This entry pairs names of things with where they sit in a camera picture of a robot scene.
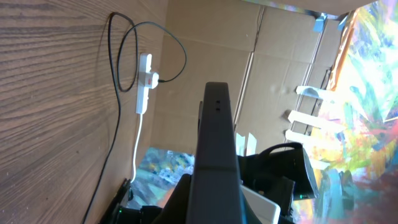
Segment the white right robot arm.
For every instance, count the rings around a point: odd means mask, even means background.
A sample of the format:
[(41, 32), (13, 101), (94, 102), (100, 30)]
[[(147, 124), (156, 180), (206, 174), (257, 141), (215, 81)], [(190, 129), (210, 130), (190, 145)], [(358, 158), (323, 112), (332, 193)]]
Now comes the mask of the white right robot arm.
[(310, 159), (298, 142), (272, 146), (260, 154), (238, 156), (243, 185), (278, 204), (279, 223), (293, 223), (295, 200), (319, 196)]

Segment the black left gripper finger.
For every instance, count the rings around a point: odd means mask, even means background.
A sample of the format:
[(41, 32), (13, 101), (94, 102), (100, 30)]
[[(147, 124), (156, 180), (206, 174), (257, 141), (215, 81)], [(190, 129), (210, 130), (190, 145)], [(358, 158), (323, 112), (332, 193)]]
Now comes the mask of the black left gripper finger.
[(182, 175), (169, 200), (152, 224), (185, 224), (191, 177), (190, 174)]

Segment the blue Galaxy smartphone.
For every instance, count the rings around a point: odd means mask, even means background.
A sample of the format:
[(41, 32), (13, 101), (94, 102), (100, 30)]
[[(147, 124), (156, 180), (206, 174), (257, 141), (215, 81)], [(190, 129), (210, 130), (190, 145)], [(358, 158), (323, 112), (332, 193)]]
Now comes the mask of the blue Galaxy smartphone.
[(246, 223), (227, 83), (205, 86), (185, 222)]

